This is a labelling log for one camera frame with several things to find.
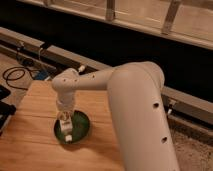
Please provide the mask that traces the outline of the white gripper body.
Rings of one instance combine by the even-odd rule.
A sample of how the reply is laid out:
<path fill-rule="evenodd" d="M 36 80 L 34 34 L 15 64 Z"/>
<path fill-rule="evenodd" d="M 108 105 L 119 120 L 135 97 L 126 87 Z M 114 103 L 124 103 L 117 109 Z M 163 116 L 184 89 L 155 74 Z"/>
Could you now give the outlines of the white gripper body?
<path fill-rule="evenodd" d="M 75 92 L 58 92 L 56 106 L 59 112 L 73 114 L 75 106 Z"/>

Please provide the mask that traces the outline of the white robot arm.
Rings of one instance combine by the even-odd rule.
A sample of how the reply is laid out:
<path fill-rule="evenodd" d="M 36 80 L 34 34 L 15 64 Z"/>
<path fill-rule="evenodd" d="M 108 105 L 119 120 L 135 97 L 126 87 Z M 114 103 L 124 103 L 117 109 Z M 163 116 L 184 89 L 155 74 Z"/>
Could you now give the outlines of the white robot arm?
<path fill-rule="evenodd" d="M 105 90 L 125 171 L 180 171 L 161 97 L 164 73 L 131 62 L 80 75 L 69 68 L 52 80 L 57 108 L 71 114 L 74 92 Z"/>

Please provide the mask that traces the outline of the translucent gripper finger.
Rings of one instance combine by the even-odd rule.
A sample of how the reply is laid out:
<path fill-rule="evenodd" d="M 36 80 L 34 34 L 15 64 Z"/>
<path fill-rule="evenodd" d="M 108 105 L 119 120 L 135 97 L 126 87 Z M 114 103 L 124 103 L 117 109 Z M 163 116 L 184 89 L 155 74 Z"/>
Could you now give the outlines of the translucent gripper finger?
<path fill-rule="evenodd" d="M 62 114 L 62 113 L 58 113 L 58 114 L 57 114 L 57 119 L 58 119 L 59 121 L 63 121 L 63 114 Z"/>
<path fill-rule="evenodd" d="M 72 122 L 73 114 L 74 114 L 74 113 L 69 113 L 69 120 L 70 120 L 70 122 Z"/>

